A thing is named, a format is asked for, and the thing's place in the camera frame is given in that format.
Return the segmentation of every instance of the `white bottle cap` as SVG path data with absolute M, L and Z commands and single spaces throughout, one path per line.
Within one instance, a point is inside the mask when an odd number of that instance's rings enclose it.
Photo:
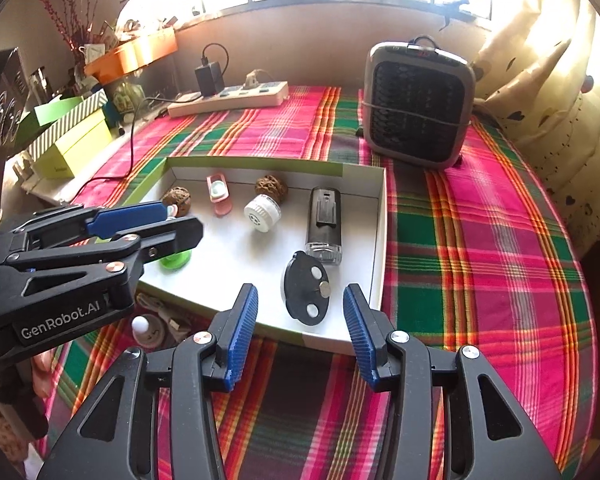
M 222 180 L 214 180 L 209 188 L 211 198 L 220 198 L 226 195 L 226 184 Z
M 164 324 L 153 314 L 136 316 L 131 321 L 134 339 L 143 348 L 158 348 L 164 341 Z
M 244 215 L 258 231 L 266 233 L 280 220 L 282 211 L 270 196 L 260 194 L 244 207 Z

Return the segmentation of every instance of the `bed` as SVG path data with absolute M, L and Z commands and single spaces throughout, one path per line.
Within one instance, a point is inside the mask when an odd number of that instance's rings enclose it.
M 426 344 L 478 346 L 509 385 L 563 471 L 582 460 L 596 397 L 596 337 L 586 285 L 564 227 L 500 131 L 472 118 L 462 163 L 443 172 L 371 152 L 356 136 L 359 91 L 293 87 L 280 107 L 161 118 L 139 132 L 124 182 L 75 202 L 115 206 L 164 156 L 276 156 L 382 166 L 388 242 L 382 309 Z M 128 170 L 128 146 L 98 176 Z M 198 320 L 200 328 L 205 320 Z M 134 344 L 128 320 L 57 349 L 45 456 L 107 367 Z M 168 396 L 160 400 L 160 478 L 169 479 Z M 214 397 L 227 478 L 373 478 L 387 394 L 350 356 L 254 338 L 242 381 Z M 442 477 L 438 404 L 431 478 Z

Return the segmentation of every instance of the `black cable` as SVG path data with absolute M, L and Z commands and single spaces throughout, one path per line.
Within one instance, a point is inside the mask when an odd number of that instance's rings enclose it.
M 415 38 L 413 38 L 412 40 L 408 41 L 407 43 L 418 44 L 418 42 L 420 40 L 427 40 L 427 41 L 429 41 L 433 45 L 433 48 L 439 48 L 438 44 L 436 43 L 436 40 L 434 40 L 428 34 L 421 34 L 419 36 L 416 36 Z
M 127 170 L 127 172 L 124 175 L 107 175 L 107 176 L 92 176 L 89 180 L 87 180 L 87 182 L 85 182 L 84 184 L 82 184 L 82 187 L 78 190 L 78 193 L 76 193 L 75 195 L 78 196 L 80 195 L 80 193 L 82 193 L 82 190 L 87 187 L 88 184 L 90 184 L 91 182 L 95 182 L 96 180 L 125 180 L 134 170 L 134 129 L 136 127 L 136 117 L 138 116 L 138 112 L 140 111 L 140 108 L 142 108 L 142 105 L 145 102 L 149 102 L 149 101 L 160 101 L 161 103 L 192 103 L 193 101 L 196 101 L 198 99 L 200 99 L 201 96 L 196 96 L 193 99 L 188 99 L 186 101 L 178 101 L 175 99 L 164 99 L 162 97 L 145 97 L 144 99 L 142 99 L 142 101 L 140 101 L 140 104 L 138 105 L 138 108 L 136 108 L 134 110 L 134 118 L 133 118 L 133 122 L 131 123 L 131 132 L 129 133 L 130 137 L 129 137 L 129 147 L 131 150 L 131 161 L 129 163 L 129 169 Z
M 222 70 L 222 75 L 224 75 L 227 67 L 229 66 L 229 51 L 226 49 L 226 47 L 223 44 L 221 44 L 221 43 L 206 44 L 205 47 L 202 49 L 202 64 L 207 64 L 209 62 L 209 60 L 205 56 L 205 50 L 207 47 L 212 46 L 212 45 L 219 46 L 222 50 L 224 50 L 224 53 L 226 54 L 226 65 L 224 66 L 224 70 Z

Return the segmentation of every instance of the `wall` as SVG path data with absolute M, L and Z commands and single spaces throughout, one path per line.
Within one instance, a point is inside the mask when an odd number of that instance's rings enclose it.
M 320 3 L 272 7 L 199 22 L 177 35 L 176 62 L 184 89 L 197 89 L 193 70 L 212 41 L 229 50 L 224 77 L 241 84 L 254 68 L 291 84 L 361 88 L 369 50 L 381 41 L 407 41 L 429 34 L 440 48 L 472 60 L 488 31 L 452 21 L 442 32 L 442 16 L 420 10 L 361 3 Z M 224 65 L 218 47 L 207 51 Z
M 51 1 L 62 14 L 61 0 Z M 83 14 L 86 0 L 78 0 L 77 7 Z M 103 20 L 115 23 L 121 8 L 120 0 L 99 0 L 94 30 L 100 30 Z M 0 13 L 0 50 L 13 46 L 19 47 L 27 74 L 45 66 L 53 88 L 68 81 L 67 70 L 74 65 L 74 58 L 39 0 L 9 0 Z

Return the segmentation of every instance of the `white box tray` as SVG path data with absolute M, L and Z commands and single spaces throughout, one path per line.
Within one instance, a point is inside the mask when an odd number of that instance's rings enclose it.
M 224 173 L 233 203 L 223 218 L 214 215 L 206 187 L 207 175 L 218 171 Z M 289 194 L 280 221 L 270 232 L 261 233 L 244 217 L 243 209 L 255 196 L 256 179 L 266 174 L 281 177 Z M 165 159 L 126 203 L 160 200 L 173 186 L 191 193 L 189 214 L 203 223 L 204 237 L 179 270 L 167 270 L 159 262 L 146 264 L 139 289 L 212 315 L 231 308 L 242 284 L 253 283 L 259 297 L 256 333 L 352 354 L 342 293 L 349 283 L 359 283 L 371 307 L 380 308 L 386 253 L 384 169 L 307 160 L 175 157 Z M 309 198 L 316 186 L 341 192 L 343 257 L 339 266 L 325 266 L 332 291 L 326 316 L 318 325 L 307 326 L 289 316 L 281 280 L 294 252 L 304 250 Z

